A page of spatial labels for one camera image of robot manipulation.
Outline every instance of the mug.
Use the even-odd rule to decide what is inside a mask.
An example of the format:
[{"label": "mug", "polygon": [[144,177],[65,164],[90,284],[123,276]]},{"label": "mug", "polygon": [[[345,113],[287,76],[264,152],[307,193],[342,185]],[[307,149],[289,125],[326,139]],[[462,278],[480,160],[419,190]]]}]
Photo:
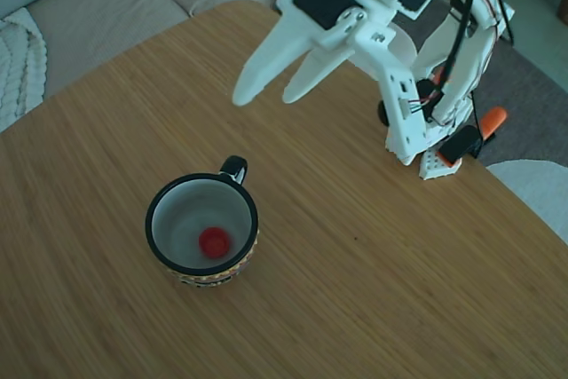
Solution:
[{"label": "mug", "polygon": [[233,155],[219,173],[178,178],[150,203],[146,213],[150,249],[182,282],[218,286],[249,263],[258,215],[242,187],[247,171],[247,161]]}]

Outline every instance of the red ball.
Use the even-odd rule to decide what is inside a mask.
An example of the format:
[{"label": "red ball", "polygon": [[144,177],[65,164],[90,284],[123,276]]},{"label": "red ball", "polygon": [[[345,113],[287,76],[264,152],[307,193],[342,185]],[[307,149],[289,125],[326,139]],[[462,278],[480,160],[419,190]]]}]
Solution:
[{"label": "red ball", "polygon": [[212,226],[199,236],[199,247],[203,255],[211,259],[224,257],[231,248],[229,234],[223,228]]}]

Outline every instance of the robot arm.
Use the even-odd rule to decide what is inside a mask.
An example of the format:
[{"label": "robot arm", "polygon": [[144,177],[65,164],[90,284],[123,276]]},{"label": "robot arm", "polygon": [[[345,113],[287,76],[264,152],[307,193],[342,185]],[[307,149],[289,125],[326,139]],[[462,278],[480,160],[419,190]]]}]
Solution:
[{"label": "robot arm", "polygon": [[[477,87],[505,28],[497,0],[446,0],[451,13],[421,50],[416,54],[407,43],[401,51],[400,46],[405,45],[396,42],[404,35],[392,19],[397,12],[416,19],[430,1],[278,0],[282,17],[245,65],[233,94],[234,104],[248,104],[306,52],[284,91],[286,103],[299,100],[349,59],[378,82],[390,125],[387,149],[403,164],[410,164],[468,119],[473,110],[469,94]],[[456,56],[452,36],[464,28],[467,34],[458,43],[461,54]],[[448,56],[452,57],[449,66]],[[437,85],[430,78],[441,65],[442,80],[449,70],[452,78]],[[447,169],[438,176],[457,170]]]}]

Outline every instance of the wicker basket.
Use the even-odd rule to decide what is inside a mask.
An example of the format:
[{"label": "wicker basket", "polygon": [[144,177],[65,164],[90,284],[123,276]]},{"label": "wicker basket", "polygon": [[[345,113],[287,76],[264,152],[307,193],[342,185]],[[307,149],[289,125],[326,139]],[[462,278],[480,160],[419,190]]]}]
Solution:
[{"label": "wicker basket", "polygon": [[558,18],[568,25],[568,0],[561,0],[558,6]]}]

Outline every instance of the wooden table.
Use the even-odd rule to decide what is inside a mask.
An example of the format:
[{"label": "wooden table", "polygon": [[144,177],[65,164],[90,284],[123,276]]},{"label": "wooden table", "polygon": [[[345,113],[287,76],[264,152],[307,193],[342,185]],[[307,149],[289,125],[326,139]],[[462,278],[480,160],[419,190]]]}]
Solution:
[{"label": "wooden table", "polygon": [[[225,4],[0,135],[0,376],[568,377],[568,248],[481,164],[421,181],[348,65],[292,106],[290,73],[232,105],[276,19]],[[191,288],[146,246],[146,207],[228,154],[261,240],[232,283]]]}]

